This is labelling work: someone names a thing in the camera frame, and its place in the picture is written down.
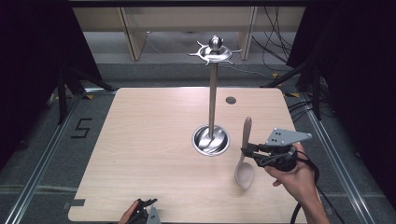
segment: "metal stand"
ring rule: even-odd
[[[231,63],[229,60],[234,52],[222,46],[223,39],[213,36],[209,45],[202,45],[197,53],[190,54],[198,56],[206,61],[210,67],[210,98],[209,98],[209,124],[199,127],[192,136],[194,148],[206,156],[218,156],[230,145],[230,136],[219,126],[215,125],[216,91],[218,86],[218,64],[222,62]]]

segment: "black cable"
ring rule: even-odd
[[[277,55],[276,53],[274,53],[273,51],[271,51],[270,49],[268,49],[267,47],[263,46],[259,41],[256,40],[256,38],[254,36],[251,37],[262,49],[266,50],[267,52],[269,52],[270,54],[272,54],[274,57],[278,58],[280,61],[282,61],[283,63],[287,63],[286,60],[284,60],[283,58],[281,58],[279,55]]]
[[[341,223],[345,224],[345,221],[342,219],[341,215],[337,212],[337,210],[335,209],[335,207],[332,205],[332,203],[330,202],[329,198],[327,198],[326,194],[323,192],[323,190],[318,186],[318,180],[319,180],[319,168],[311,161],[311,159],[302,151],[297,151],[298,153],[301,153],[303,155],[306,156],[307,160],[301,159],[301,158],[297,158],[297,161],[301,161],[305,164],[307,164],[312,171],[314,171],[314,180],[315,180],[315,185],[317,187],[317,190],[320,192],[320,194],[323,196],[323,198],[326,200],[326,202],[329,204],[330,208],[334,211],[335,215],[339,218],[339,220],[341,221]],[[292,217],[297,217],[298,211],[300,210],[301,205],[299,203],[297,203],[293,215]],[[290,221],[290,223],[295,223],[295,219],[292,219]]]
[[[266,15],[267,15],[267,17],[268,17],[268,20],[269,20],[270,23],[271,23],[272,28],[273,28],[270,37],[272,36],[272,33],[273,33],[273,32],[276,33],[276,35],[277,35],[277,37],[279,38],[279,41],[280,41],[280,43],[281,43],[281,45],[282,45],[281,48],[282,48],[282,50],[283,50],[283,53],[285,54],[286,59],[289,59],[289,53],[286,51],[286,46],[285,46],[284,43],[283,43],[283,41],[285,41],[285,42],[287,42],[287,41],[280,35],[279,19],[278,19],[279,7],[275,7],[275,10],[276,10],[276,20],[275,20],[274,23],[272,22],[271,17],[269,16],[266,7],[264,7],[264,10],[265,10],[265,13],[266,13]]]
[[[335,215],[338,217],[338,219],[340,219],[341,223],[345,223],[345,221],[341,218],[341,215],[337,212],[337,210],[335,209],[335,207],[332,205],[332,203],[330,202],[329,198],[327,198],[326,194],[323,192],[323,190],[317,185],[317,189],[320,192],[320,194],[323,196],[324,200],[326,200],[326,202],[329,204],[330,208],[334,211]]]
[[[278,48],[283,48],[282,46],[280,46],[280,45],[278,45],[277,43],[275,43],[274,41],[272,41],[272,40],[271,40],[271,37],[269,37],[269,36],[267,35],[267,33],[264,32],[264,35],[265,35],[265,37],[267,37],[267,40],[269,40],[273,45],[277,46]]]
[[[270,156],[270,157],[262,158],[260,160],[260,166],[264,167],[267,164],[269,164],[271,161],[274,161],[274,160],[276,160],[278,158],[282,158],[282,157],[288,157],[288,156],[289,156],[289,153],[283,153],[283,154],[279,154],[279,155],[276,155],[276,156]]]
[[[299,102],[299,103],[295,103],[295,104],[293,104],[293,105],[289,105],[288,108],[292,108],[292,107],[294,107],[294,106],[296,106],[296,105],[305,104],[305,103],[311,103],[311,102],[312,102],[312,101],[301,101],[301,102]]]
[[[298,106],[295,106],[294,108],[290,108],[289,109],[289,113],[291,113],[291,112],[293,112],[294,110],[296,110],[296,109],[298,109],[298,108],[301,108],[301,107],[303,107],[303,106],[306,106],[306,105],[310,105],[310,104],[312,104],[313,102],[312,101],[307,101],[307,102],[302,102],[302,104],[300,104],[300,105],[298,105]]]
[[[262,51],[262,63],[265,65],[265,67],[267,67],[269,70],[273,70],[273,71],[277,71],[277,72],[289,72],[289,70],[285,70],[285,69],[276,69],[276,68],[272,68],[270,67],[264,59],[264,54],[265,54],[265,50]]]
[[[306,109],[306,110],[301,111],[300,113],[298,113],[297,115],[300,115],[300,117],[298,117],[297,119],[295,119],[295,120],[293,121],[293,123],[297,122],[300,118],[303,117],[304,114],[306,114],[306,113],[307,113],[308,111],[310,111],[310,110],[313,110],[313,108],[309,108],[309,109]]]

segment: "floor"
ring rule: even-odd
[[[114,87],[178,87],[209,85],[208,67],[187,53],[198,50],[197,40],[206,44],[213,34],[149,33],[141,58],[136,62],[130,59],[123,34],[86,33],[85,36],[104,82]],[[224,46],[238,49],[235,34],[215,35],[224,38]],[[265,44],[263,33],[254,36]],[[282,36],[292,44],[293,33]],[[286,58],[283,49],[274,44],[267,47]],[[262,48],[253,41],[247,61],[242,61],[237,53],[231,61],[234,65],[219,67],[219,86],[258,88],[290,70],[269,53],[262,54]],[[314,135],[304,146],[320,170],[318,186],[335,209],[320,196],[331,222],[342,223],[335,214],[337,211],[345,223],[396,223],[396,212],[359,155],[354,153],[331,103],[320,105],[322,120],[318,121],[310,104],[302,103],[310,99],[310,92],[295,90],[297,80],[298,75],[278,88],[285,93],[296,130]],[[27,148],[17,150],[0,172],[1,222],[9,218],[8,223],[12,223],[11,220],[13,223],[71,223],[67,218],[68,208],[73,205],[79,181],[115,94],[88,82],[84,86],[88,96],[68,93],[69,116],[62,125],[58,125],[59,105],[54,95],[49,109],[26,137]],[[328,98],[329,95],[323,95],[323,99]]]

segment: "hand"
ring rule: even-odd
[[[293,144],[293,146],[297,151],[304,152],[302,145]],[[297,153],[297,156],[305,160],[307,159],[301,153]],[[317,197],[314,173],[307,164],[297,161],[296,167],[290,172],[279,171],[273,166],[265,166],[264,169],[270,176],[276,178],[273,186],[277,187],[282,184],[297,202],[301,203],[303,200],[312,196]]]
[[[304,153],[302,145],[293,144],[293,146],[297,151]],[[302,153],[297,153],[297,156],[304,160],[307,159]],[[274,187],[283,185],[301,205],[308,223],[330,223],[318,197],[314,172],[307,164],[297,161],[296,167],[290,172],[282,172],[272,166],[266,166],[264,169],[270,176],[276,178],[273,183]]]
[[[126,212],[124,212],[124,214],[122,215],[122,217],[119,221],[119,224],[125,224],[128,222],[129,218],[131,217],[132,213],[136,209],[137,205],[138,205],[138,201],[134,201],[134,203],[131,205],[131,207],[129,207],[128,210],[126,210]]]

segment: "table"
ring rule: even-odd
[[[255,168],[249,189],[233,177],[247,116],[250,143],[264,143],[275,127],[294,131],[281,91],[218,88],[215,124],[231,143],[217,157],[191,143],[208,108],[209,88],[119,89],[75,197],[85,203],[72,206],[69,218],[117,221],[135,199],[157,198],[162,222],[289,223],[296,201],[252,159],[245,159]],[[303,212],[297,222],[305,222]]]

